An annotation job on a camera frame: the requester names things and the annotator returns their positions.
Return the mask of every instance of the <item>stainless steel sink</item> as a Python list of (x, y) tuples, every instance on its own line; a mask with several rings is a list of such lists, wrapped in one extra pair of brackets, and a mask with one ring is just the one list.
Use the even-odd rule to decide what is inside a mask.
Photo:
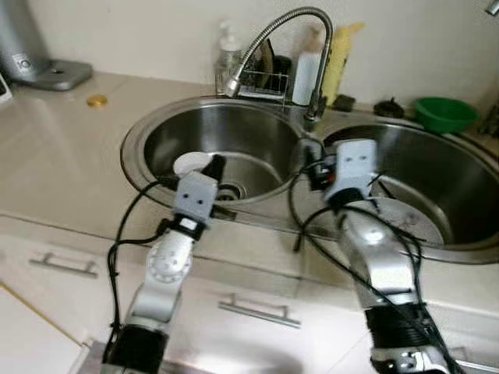
[(340, 125), (324, 135), (324, 143), (358, 138), (377, 141), (380, 177), (373, 195), (414, 206), (440, 229), (444, 247), (429, 243), (428, 256), (499, 260), (499, 169), (492, 155), (417, 125)]
[[(296, 170), (297, 127), (283, 115), (246, 101), (197, 98), (167, 105), (137, 123), (122, 146), (122, 166), (129, 180), (143, 188), (173, 175), (175, 160), (203, 151), (226, 156), (220, 206), (268, 198), (285, 188)], [(172, 191), (152, 194), (169, 205)]]
[[(158, 109), (135, 124), (122, 144), (122, 167), (138, 189), (172, 174), (177, 157), (190, 151), (228, 158), (216, 217), (296, 232), (286, 191), (298, 167), (303, 108), (247, 101), (194, 98)], [(425, 256), (456, 263), (499, 261), (499, 165), (497, 158), (461, 136), (437, 136), (411, 122), (379, 122), (366, 115), (326, 111), (313, 134), (326, 144), (368, 138), (378, 144), (381, 175), (373, 194), (408, 203), (441, 230), (444, 245), (428, 243)], [(166, 187), (148, 196), (171, 206)], [(306, 179), (296, 190), (302, 217), (322, 206)], [(313, 227), (336, 235), (332, 215)]]

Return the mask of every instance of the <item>sink drain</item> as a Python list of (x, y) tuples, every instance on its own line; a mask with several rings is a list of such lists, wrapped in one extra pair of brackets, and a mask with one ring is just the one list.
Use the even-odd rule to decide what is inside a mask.
[(241, 187), (233, 183), (221, 183), (218, 186), (218, 201), (235, 201), (244, 197), (244, 191)]

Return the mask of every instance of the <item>cabinet door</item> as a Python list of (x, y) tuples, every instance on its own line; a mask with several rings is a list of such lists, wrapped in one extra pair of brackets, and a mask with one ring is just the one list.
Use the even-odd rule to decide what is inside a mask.
[[(456, 360), (464, 362), (462, 368), (466, 374), (485, 374), (487, 372), (499, 372), (497, 368), (497, 344), (490, 340), (480, 339), (469, 335), (461, 335), (456, 332), (441, 330), (447, 341), (451, 355)], [(370, 349), (372, 341), (367, 334), (356, 346), (349, 351), (327, 374), (344, 374), (354, 372), (355, 374), (376, 374), (376, 370), (370, 364)], [(471, 369), (470, 365), (477, 364), (482, 369)]]
[[(92, 271), (97, 273), (97, 278), (30, 263), (31, 259), (43, 259), (47, 253), (54, 255), (51, 263), (79, 269), (92, 261)], [(9, 288), (80, 343), (88, 337), (107, 340), (112, 303), (104, 257), (0, 234), (0, 273)], [(119, 296), (125, 313), (135, 290), (143, 282), (145, 267), (122, 261), (119, 273)]]
[[(275, 315), (288, 305), (301, 328), (219, 309), (232, 293), (238, 305)], [(178, 312), (166, 358), (217, 374), (324, 374), (366, 333), (361, 313), (195, 277), (184, 283)]]
[(80, 346), (5, 288), (0, 289), (0, 367), (12, 374), (67, 374)]

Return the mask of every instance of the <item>drawer handle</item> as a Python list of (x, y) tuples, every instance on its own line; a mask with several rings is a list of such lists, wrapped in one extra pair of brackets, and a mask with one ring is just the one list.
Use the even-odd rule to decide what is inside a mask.
[(49, 252), (41, 260), (30, 259), (30, 264), (45, 267), (48, 269), (57, 270), (57, 271), (62, 271), (65, 273), (72, 273), (72, 274), (80, 275), (82, 277), (89, 277), (89, 278), (93, 278), (93, 279), (97, 278), (97, 273), (95, 273), (94, 271), (91, 271), (92, 267), (94, 267), (94, 265), (95, 265), (94, 261), (87, 262), (87, 265), (85, 266), (84, 269), (77, 269), (75, 267), (63, 266), (63, 265), (58, 265), (57, 263), (51, 263), (50, 259), (53, 257), (54, 257), (54, 254)]
[(456, 360), (456, 362), (458, 363), (459, 366), (462, 366), (463, 368), (475, 369), (478, 370), (479, 372), (492, 372), (499, 374), (499, 368), (494, 368), (493, 366), (476, 364), (474, 362), (467, 362), (461, 360)]
[(266, 321), (270, 321), (273, 323), (279, 323), (280, 325), (293, 327), (295, 329), (299, 329), (302, 326), (302, 323), (300, 321), (297, 321), (295, 319), (290, 319), (288, 317), (289, 307), (287, 305), (282, 306), (283, 309), (282, 316), (278, 316), (275, 314), (261, 312), (260, 310), (250, 309), (244, 306), (237, 305), (236, 299), (237, 299), (236, 294), (231, 294), (231, 302), (219, 302), (218, 308), (228, 310), (229, 312), (243, 314), (244, 316), (250, 316), (259, 319), (264, 319)]

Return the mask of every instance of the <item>dish rack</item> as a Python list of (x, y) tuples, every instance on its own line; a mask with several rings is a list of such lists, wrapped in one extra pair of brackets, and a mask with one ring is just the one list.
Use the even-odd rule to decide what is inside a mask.
[[(215, 77), (215, 84), (221, 84), (222, 79)], [(241, 88), (238, 97), (277, 101), (284, 107), (288, 92), (289, 76), (269, 72), (254, 72), (245, 70), (241, 74)]]

